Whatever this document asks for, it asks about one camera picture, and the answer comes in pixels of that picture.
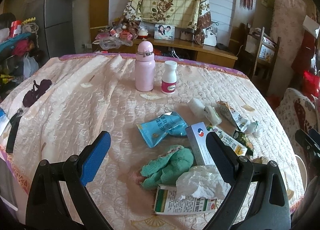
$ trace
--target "refrigerator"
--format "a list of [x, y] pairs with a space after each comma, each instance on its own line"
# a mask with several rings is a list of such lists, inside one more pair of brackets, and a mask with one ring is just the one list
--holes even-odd
[[72, 0], [26, 0], [24, 19], [36, 17], [42, 65], [50, 58], [75, 54]]

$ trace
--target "cardboard box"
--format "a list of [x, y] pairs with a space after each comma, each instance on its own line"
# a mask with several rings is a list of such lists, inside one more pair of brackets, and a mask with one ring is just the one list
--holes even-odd
[[[225, 145], [230, 146], [238, 156], [245, 155], [247, 151], [245, 146], [241, 145], [239, 142], [216, 126], [214, 126], [212, 130], [215, 131], [222, 142]], [[186, 133], [197, 165], [214, 164], [205, 143], [205, 139], [209, 131], [205, 127], [204, 122], [196, 123], [187, 127]]]
[[217, 200], [194, 198], [187, 196], [179, 201], [176, 198], [177, 188], [174, 186], [159, 185], [154, 211], [157, 215], [194, 215], [214, 212]]

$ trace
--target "white pill bottle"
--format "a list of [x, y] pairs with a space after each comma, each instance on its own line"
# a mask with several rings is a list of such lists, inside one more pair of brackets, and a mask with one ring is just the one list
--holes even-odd
[[165, 94], [173, 94], [176, 90], [177, 84], [177, 62], [167, 60], [164, 62], [164, 73], [162, 75], [161, 90]]

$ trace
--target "quilted bedspread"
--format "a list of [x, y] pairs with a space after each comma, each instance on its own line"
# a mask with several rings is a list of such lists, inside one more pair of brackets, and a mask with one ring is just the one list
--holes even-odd
[[[260, 138], [250, 137], [254, 158], [266, 156], [292, 177], [290, 189], [294, 194], [290, 205], [303, 195], [301, 175], [289, 139], [274, 112], [247, 78], [219, 68], [179, 64], [177, 92], [167, 96], [160, 89], [163, 72], [164, 63], [156, 62], [153, 93], [161, 98], [148, 100], [134, 87], [132, 58], [97, 55], [64, 61], [50, 59], [0, 105], [12, 117], [22, 107], [23, 97], [32, 88], [33, 80], [38, 84], [42, 79], [52, 80], [49, 90], [24, 113], [13, 155], [6, 156], [20, 184], [28, 192], [39, 161], [65, 161], [92, 143], [101, 130], [106, 130], [111, 134], [111, 148], [87, 189], [111, 226], [115, 230], [200, 230], [213, 213], [155, 216], [152, 211], [155, 192], [143, 190], [131, 177], [169, 145], [189, 146], [187, 138], [166, 137], [150, 149], [136, 124], [170, 111], [177, 111], [189, 125], [200, 122], [187, 106], [190, 99], [196, 97], [205, 105], [220, 99], [227, 101], [244, 117], [258, 120], [265, 131]], [[245, 104], [255, 111], [243, 109]], [[225, 120], [220, 126], [229, 133], [234, 130]], [[0, 138], [2, 152], [8, 134], [9, 129]], [[250, 186], [237, 222], [244, 219], [248, 211], [254, 187], [254, 184]], [[66, 185], [62, 185], [62, 190], [71, 216], [80, 222]]]

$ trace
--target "bottle label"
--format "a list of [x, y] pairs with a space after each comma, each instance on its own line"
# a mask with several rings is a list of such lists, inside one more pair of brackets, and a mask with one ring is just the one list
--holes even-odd
[[177, 82], [166, 83], [162, 81], [161, 90], [165, 93], [173, 93], [176, 90], [176, 84]]

